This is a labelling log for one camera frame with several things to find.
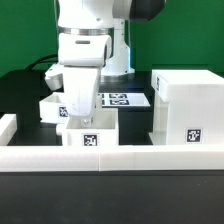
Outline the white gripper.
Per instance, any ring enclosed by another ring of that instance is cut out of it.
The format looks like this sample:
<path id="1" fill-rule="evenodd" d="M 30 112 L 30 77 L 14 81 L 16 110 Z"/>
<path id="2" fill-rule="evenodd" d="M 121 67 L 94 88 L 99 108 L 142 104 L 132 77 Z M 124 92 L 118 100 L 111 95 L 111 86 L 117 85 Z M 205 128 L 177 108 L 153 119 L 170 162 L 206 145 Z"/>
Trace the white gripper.
<path id="1" fill-rule="evenodd" d="M 65 104 L 73 119 L 90 127 L 101 70 L 112 53 L 109 35 L 59 34 L 58 62 L 45 72 L 51 90 L 64 88 Z"/>

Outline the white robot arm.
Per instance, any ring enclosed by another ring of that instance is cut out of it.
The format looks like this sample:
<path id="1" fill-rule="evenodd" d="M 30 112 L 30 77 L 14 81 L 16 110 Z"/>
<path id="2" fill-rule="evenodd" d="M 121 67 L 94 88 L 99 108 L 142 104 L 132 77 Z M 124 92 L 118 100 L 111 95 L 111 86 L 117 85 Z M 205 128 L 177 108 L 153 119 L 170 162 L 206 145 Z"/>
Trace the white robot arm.
<path id="1" fill-rule="evenodd" d="M 45 73 L 52 90 L 64 89 L 68 115 L 90 126 L 102 81 L 131 75 L 126 21 L 148 22 L 166 0 L 57 0 L 58 61 Z"/>

